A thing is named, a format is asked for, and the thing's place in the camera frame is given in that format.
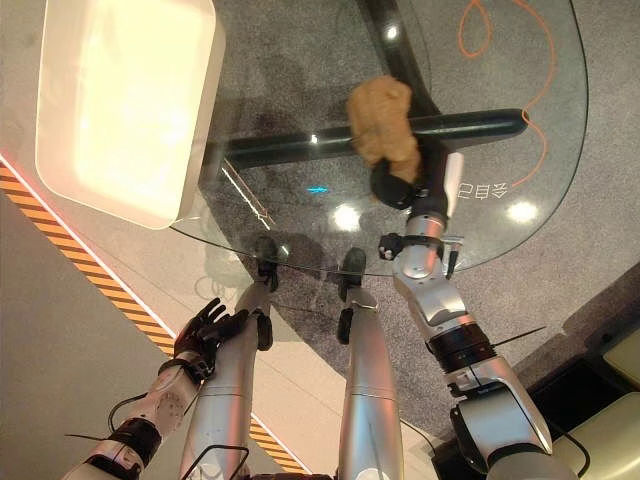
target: orange striped tape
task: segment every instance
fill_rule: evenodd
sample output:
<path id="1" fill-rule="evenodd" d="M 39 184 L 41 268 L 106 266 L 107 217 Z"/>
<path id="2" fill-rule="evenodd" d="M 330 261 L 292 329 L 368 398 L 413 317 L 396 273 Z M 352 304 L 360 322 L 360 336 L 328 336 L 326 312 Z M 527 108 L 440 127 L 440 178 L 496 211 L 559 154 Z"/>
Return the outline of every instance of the orange striped tape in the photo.
<path id="1" fill-rule="evenodd" d="M 0 189 L 138 330 L 167 355 L 173 353 L 175 334 L 169 327 L 105 265 L 1 155 Z M 285 472 L 311 473 L 254 414 L 251 414 L 249 436 Z"/>

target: white tray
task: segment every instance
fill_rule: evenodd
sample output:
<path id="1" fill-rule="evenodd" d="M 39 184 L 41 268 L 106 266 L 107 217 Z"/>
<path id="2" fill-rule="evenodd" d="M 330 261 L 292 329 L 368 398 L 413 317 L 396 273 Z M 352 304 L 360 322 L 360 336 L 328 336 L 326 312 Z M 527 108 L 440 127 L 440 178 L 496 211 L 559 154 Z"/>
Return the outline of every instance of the white tray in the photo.
<path id="1" fill-rule="evenodd" d="M 185 215 L 224 48 L 211 0 L 49 0 L 36 127 L 44 184 L 152 229 Z"/>

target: glass table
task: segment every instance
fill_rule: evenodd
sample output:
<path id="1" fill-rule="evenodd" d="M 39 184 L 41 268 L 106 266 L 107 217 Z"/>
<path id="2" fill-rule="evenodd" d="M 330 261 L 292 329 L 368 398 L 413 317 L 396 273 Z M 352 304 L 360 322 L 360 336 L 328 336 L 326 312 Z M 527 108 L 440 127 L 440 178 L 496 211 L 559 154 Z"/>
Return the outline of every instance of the glass table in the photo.
<path id="1" fill-rule="evenodd" d="M 447 229 L 463 237 L 458 269 L 517 247 L 562 201 L 587 115 L 569 1 L 218 0 L 216 10 L 227 46 L 199 183 L 204 202 L 175 230 L 241 256 L 254 256 L 256 238 L 269 235 L 278 261 L 321 271 L 338 270 L 358 246 L 367 274 L 390 275 L 378 239 L 403 233 L 407 212 L 372 196 L 345 111 L 357 84 L 385 73 L 412 87 L 414 131 L 420 122 L 445 128 L 441 112 L 486 119 L 516 109 L 517 123 L 527 111 L 522 133 L 460 148 L 465 171 Z"/>

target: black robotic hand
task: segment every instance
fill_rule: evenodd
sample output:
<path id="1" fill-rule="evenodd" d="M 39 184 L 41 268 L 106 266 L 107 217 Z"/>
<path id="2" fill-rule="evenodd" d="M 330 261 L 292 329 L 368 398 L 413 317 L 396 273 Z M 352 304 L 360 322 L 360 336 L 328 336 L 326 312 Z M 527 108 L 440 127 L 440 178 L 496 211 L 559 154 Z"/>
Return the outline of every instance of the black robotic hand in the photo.
<path id="1" fill-rule="evenodd" d="M 247 310 L 234 315 L 225 310 L 220 299 L 214 298 L 189 320 L 175 340 L 173 360 L 165 362 L 160 371 L 182 365 L 196 382 L 209 378 L 215 369 L 218 348 L 242 332 L 249 317 Z"/>

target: hazard stripe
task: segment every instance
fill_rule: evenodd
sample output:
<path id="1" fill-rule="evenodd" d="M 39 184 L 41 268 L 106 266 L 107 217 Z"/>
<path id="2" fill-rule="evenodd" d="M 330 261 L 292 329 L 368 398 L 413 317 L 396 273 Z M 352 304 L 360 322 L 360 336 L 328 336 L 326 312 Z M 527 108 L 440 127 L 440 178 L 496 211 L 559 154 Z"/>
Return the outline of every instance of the hazard stripe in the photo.
<path id="1" fill-rule="evenodd" d="M 21 183 L 18 176 L 6 165 L 6 160 L 0 155 L 0 190 L 138 330 L 144 333 L 165 354 L 172 355 L 173 337 L 165 327 L 128 293 L 122 280 L 110 274 L 98 263 L 97 259 L 75 239 L 77 237 L 74 238 L 68 227 L 63 225 L 64 222 L 60 223 L 50 213 L 46 205 L 36 198 L 29 191 L 27 185 Z M 311 473 L 302 462 L 294 458 L 289 450 L 256 420 L 253 414 L 249 436 L 285 472 Z"/>

